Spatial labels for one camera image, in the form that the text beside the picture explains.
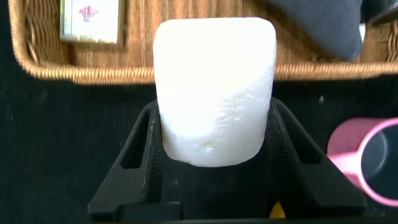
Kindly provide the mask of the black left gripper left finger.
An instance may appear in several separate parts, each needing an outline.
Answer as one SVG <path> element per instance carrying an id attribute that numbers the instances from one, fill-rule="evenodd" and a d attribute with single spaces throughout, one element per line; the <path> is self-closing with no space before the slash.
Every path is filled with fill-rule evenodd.
<path id="1" fill-rule="evenodd" d="M 95 222 L 181 219 L 178 202 L 163 202 L 164 149 L 157 102 L 139 114 L 121 152 L 97 189 L 88 213 Z"/>

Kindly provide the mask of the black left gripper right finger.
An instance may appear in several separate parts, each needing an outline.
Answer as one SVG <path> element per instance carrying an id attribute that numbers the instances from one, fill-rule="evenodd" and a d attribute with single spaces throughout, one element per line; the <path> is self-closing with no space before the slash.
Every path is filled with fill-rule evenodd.
<path id="1" fill-rule="evenodd" d="M 291 110 L 271 99 L 265 149 L 287 218 L 356 216 L 366 197 L 332 163 Z"/>

